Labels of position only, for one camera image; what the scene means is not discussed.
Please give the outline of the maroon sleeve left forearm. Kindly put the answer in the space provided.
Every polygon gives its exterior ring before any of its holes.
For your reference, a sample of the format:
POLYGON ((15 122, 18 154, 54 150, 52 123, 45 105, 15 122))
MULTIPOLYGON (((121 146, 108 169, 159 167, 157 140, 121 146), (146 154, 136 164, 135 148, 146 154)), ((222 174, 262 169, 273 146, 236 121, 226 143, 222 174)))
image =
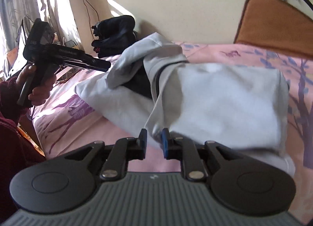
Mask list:
POLYGON ((12 178, 21 170, 45 161, 17 130, 21 116, 28 111, 16 104, 19 96, 16 78, 1 82, 1 222, 17 211, 10 195, 12 178))

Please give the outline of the person's left hand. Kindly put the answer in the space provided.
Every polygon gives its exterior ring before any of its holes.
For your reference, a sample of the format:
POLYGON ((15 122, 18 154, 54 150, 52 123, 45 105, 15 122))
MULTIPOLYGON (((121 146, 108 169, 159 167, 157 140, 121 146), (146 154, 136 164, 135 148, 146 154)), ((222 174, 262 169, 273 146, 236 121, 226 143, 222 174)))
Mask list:
POLYGON ((55 73, 58 69, 54 64, 26 65, 16 80, 19 92, 17 105, 29 108, 44 102, 56 81, 55 73))

